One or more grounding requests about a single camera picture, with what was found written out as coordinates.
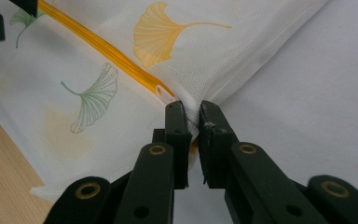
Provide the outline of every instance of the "orange stripe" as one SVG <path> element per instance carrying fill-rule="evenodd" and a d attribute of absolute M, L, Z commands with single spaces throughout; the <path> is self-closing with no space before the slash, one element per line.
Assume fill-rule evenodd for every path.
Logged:
<path fill-rule="evenodd" d="M 72 18 L 60 12 L 57 8 L 43 0 L 38 1 L 38 7 L 51 18 L 61 23 L 63 26 L 90 44 L 93 48 L 98 50 L 103 56 L 117 65 L 137 82 L 145 86 L 148 90 L 156 94 L 156 86 L 160 85 L 171 95 L 174 95 L 173 92 L 171 92 L 170 89 L 158 78 L 147 73 L 144 69 L 140 68 L 127 56 L 125 56 L 120 50 L 113 47 L 111 44 L 94 34 L 77 21 L 74 21 Z"/>

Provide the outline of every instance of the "wooden surface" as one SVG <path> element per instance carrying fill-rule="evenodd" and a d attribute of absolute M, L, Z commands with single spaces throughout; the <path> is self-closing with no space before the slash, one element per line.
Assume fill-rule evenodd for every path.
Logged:
<path fill-rule="evenodd" d="M 0 126 L 0 224 L 43 223 L 51 203 L 30 194 L 43 182 Z"/>

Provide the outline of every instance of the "yellow ginkgo leaf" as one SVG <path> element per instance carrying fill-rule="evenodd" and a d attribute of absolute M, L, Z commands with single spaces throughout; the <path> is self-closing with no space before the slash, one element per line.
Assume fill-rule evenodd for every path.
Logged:
<path fill-rule="evenodd" d="M 176 39 L 189 26 L 209 24 L 231 28 L 231 26 L 212 22 L 193 22 L 186 25 L 177 24 L 165 14 L 166 6 L 167 3 L 163 2 L 156 2 L 150 5 L 141 16 L 133 32 L 133 52 L 146 68 L 155 63 L 170 59 Z"/>

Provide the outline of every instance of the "ginkgo leaf print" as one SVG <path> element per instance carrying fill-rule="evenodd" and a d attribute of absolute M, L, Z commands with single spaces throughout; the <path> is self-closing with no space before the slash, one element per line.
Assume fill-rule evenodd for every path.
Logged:
<path fill-rule="evenodd" d="M 133 52 L 146 68 L 170 59 L 176 39 L 189 26 L 206 24 L 231 28 L 231 26 L 213 22 L 177 24 L 165 13 L 166 6 L 167 3 L 164 2 L 150 5 L 141 16 L 133 32 Z"/>
<path fill-rule="evenodd" d="M 63 81 L 61 84 L 72 94 L 81 98 L 80 113 L 77 121 L 71 125 L 72 133 L 81 133 L 87 126 L 92 125 L 95 120 L 104 115 L 110 100 L 117 91 L 118 71 L 110 63 L 103 64 L 103 71 L 92 86 L 82 92 L 71 91 Z"/>
<path fill-rule="evenodd" d="M 10 25 L 13 25 L 17 22 L 23 23 L 25 25 L 24 29 L 17 36 L 16 48 L 19 47 L 19 38 L 20 38 L 20 35 L 22 34 L 22 32 L 24 32 L 28 26 L 30 26 L 34 21 L 36 21 L 37 18 L 39 18 L 43 15 L 45 15 L 43 12 L 38 11 L 36 17 L 34 17 L 34 16 L 28 14 L 26 11 L 22 10 L 21 8 L 19 9 L 18 12 L 16 12 L 13 15 L 13 17 L 10 20 Z"/>

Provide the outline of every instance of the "green ginkgo leaf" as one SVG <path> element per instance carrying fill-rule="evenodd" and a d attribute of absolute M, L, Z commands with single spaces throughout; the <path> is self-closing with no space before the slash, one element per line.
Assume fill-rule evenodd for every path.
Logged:
<path fill-rule="evenodd" d="M 61 84 L 72 94 L 81 98 L 80 113 L 77 121 L 71 125 L 72 133 L 81 133 L 87 126 L 92 125 L 95 120 L 104 115 L 110 100 L 117 91 L 118 71 L 110 63 L 103 64 L 103 71 L 92 86 L 82 92 L 71 91 L 63 81 Z"/>
<path fill-rule="evenodd" d="M 13 15 L 13 17 L 10 20 L 10 25 L 13 25 L 17 22 L 23 23 L 25 25 L 24 29 L 19 33 L 19 36 L 17 36 L 16 48 L 19 47 L 19 38 L 20 38 L 20 35 L 22 34 L 22 32 L 24 32 L 28 26 L 30 26 L 34 21 L 36 21 L 37 18 L 39 18 L 43 15 L 45 15 L 43 12 L 38 11 L 36 17 L 34 17 L 34 16 L 28 14 L 26 11 L 22 10 L 21 8 L 19 9 L 18 12 L 16 12 Z"/>

